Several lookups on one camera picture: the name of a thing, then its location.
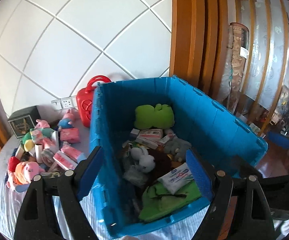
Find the orange pink pig plush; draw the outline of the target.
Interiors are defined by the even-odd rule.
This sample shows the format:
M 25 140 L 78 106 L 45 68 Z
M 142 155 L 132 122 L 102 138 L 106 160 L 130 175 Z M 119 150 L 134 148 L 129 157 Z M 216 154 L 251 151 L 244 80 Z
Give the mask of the orange pink pig plush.
M 33 178 L 45 172 L 36 161 L 20 161 L 16 157 L 11 157 L 8 161 L 8 179 L 6 186 L 12 191 L 17 186 L 28 185 Z

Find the pink tissue pack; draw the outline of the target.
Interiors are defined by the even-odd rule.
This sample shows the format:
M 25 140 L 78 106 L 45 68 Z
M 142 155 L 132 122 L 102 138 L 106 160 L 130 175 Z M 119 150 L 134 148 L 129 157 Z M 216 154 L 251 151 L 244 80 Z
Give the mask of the pink tissue pack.
M 62 129 L 60 132 L 60 140 L 66 141 L 70 144 L 79 143 L 80 142 L 79 129 L 77 128 Z
M 86 160 L 86 155 L 83 152 L 70 145 L 63 145 L 60 150 L 76 163 Z
M 70 159 L 65 153 L 58 151 L 53 156 L 54 161 L 64 170 L 74 170 L 77 163 Z

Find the blue plastic crate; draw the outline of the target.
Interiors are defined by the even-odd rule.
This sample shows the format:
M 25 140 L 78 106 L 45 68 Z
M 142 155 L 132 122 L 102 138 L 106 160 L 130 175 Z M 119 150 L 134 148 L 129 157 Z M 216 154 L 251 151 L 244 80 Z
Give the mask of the blue plastic crate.
M 194 152 L 237 177 L 234 159 L 256 166 L 268 150 L 224 106 L 175 76 L 99 84 L 90 146 L 104 154 L 93 195 L 111 238 L 163 229 L 209 206 L 211 181 Z

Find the pink green pig plush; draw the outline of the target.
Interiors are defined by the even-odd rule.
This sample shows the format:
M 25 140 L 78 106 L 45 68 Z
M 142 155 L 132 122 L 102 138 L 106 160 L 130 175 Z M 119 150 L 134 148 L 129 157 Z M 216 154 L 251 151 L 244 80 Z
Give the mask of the pink green pig plush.
M 51 135 L 55 131 L 50 128 L 49 123 L 46 120 L 36 119 L 36 126 L 31 128 L 29 132 L 22 138 L 22 144 L 24 145 L 28 140 L 32 140 L 34 144 L 39 143 L 44 137 L 51 138 Z

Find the rolled patterned carpet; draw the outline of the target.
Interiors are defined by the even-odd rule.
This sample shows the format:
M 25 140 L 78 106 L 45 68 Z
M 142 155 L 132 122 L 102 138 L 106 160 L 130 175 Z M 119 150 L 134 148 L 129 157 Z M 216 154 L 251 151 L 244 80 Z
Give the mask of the rolled patterned carpet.
M 231 53 L 230 93 L 227 100 L 227 109 L 234 113 L 240 99 L 243 86 L 246 60 L 249 57 L 249 29 L 247 26 L 231 22 L 229 26 L 229 49 Z

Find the white blue wet wipes pack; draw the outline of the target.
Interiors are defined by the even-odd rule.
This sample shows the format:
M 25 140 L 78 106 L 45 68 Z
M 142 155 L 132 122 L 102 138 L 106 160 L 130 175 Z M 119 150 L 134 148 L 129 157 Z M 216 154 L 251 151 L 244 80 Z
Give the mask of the white blue wet wipes pack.
M 169 173 L 160 177 L 158 181 L 171 193 L 175 194 L 179 189 L 193 181 L 193 175 L 187 165 L 183 163 Z

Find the dark green gift box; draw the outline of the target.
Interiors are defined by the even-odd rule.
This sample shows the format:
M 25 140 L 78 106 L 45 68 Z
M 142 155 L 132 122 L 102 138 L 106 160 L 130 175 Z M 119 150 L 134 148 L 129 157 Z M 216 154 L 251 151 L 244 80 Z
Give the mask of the dark green gift box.
M 36 126 L 36 119 L 40 119 L 40 113 L 37 106 L 32 106 L 12 113 L 8 118 L 8 123 L 15 137 L 22 138 Z

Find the green dinosaur plush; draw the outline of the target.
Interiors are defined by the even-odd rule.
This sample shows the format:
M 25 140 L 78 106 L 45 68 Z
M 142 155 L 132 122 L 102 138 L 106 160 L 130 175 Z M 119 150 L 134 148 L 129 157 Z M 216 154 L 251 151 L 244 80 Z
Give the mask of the green dinosaur plush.
M 146 188 L 142 194 L 142 210 L 139 220 L 150 223 L 170 215 L 184 206 L 202 197 L 196 183 L 191 181 L 171 194 L 161 182 Z

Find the grey elephant plush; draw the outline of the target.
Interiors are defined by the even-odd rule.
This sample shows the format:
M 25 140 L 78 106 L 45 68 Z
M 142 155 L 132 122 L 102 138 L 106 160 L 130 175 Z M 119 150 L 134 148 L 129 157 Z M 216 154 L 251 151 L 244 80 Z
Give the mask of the grey elephant plush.
M 191 147 L 190 142 L 174 138 L 165 144 L 163 151 L 166 154 L 171 154 L 175 161 L 183 163 L 186 161 L 186 152 Z

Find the blue pig plush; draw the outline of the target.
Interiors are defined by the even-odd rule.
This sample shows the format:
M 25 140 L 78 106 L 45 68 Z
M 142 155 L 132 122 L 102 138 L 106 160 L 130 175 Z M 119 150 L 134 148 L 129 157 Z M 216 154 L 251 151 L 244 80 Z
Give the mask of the blue pig plush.
M 74 128 L 74 122 L 76 120 L 76 116 L 74 114 L 73 109 L 69 108 L 62 119 L 58 122 L 58 131 L 62 129 Z

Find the white rabbit plush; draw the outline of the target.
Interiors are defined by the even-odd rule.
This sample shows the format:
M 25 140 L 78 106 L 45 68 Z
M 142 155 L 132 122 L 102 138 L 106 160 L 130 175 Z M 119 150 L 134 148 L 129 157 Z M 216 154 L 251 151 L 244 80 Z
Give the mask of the white rabbit plush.
M 149 173 L 155 168 L 155 158 L 148 153 L 148 150 L 144 146 L 133 147 L 129 152 L 131 157 L 137 161 L 141 172 Z

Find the red plastic toy case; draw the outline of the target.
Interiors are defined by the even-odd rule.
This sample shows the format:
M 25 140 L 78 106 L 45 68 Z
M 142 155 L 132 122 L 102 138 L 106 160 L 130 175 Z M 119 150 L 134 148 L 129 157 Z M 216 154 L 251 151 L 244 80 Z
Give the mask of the red plastic toy case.
M 83 125 L 87 128 L 89 128 L 91 124 L 93 96 L 99 82 L 110 83 L 111 80 L 104 75 L 94 76 L 89 80 L 86 87 L 79 90 L 76 95 L 79 115 Z

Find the pink white medicine box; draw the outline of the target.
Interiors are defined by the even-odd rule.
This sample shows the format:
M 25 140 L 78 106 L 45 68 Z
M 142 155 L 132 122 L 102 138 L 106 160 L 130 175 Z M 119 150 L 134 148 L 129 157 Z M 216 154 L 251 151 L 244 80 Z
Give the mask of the pink white medicine box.
M 138 137 L 148 139 L 150 141 L 159 141 L 163 137 L 163 130 L 160 128 L 142 129 L 140 130 Z

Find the green plush toy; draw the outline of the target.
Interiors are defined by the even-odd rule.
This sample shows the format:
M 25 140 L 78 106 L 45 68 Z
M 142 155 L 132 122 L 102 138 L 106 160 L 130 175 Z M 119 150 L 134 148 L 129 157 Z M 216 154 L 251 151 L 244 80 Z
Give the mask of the green plush toy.
M 174 125 L 174 112 L 169 105 L 158 103 L 152 105 L 141 105 L 135 109 L 134 126 L 137 129 L 150 129 L 152 127 L 169 129 Z

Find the white wall socket strip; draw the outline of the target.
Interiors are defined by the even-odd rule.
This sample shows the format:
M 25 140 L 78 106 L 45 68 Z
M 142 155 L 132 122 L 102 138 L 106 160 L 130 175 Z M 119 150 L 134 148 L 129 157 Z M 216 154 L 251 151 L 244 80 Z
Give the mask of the white wall socket strip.
M 55 100 L 51 101 L 51 104 L 55 110 L 77 108 L 77 101 L 76 101 L 75 96 L 69 96 L 66 98 L 55 99 Z

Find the wooden door frame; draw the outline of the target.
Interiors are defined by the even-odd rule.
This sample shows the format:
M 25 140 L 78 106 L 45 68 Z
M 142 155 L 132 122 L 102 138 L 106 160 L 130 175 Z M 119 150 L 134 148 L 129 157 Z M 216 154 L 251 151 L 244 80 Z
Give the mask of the wooden door frame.
M 178 76 L 215 99 L 227 43 L 227 0 L 172 0 L 170 76 Z

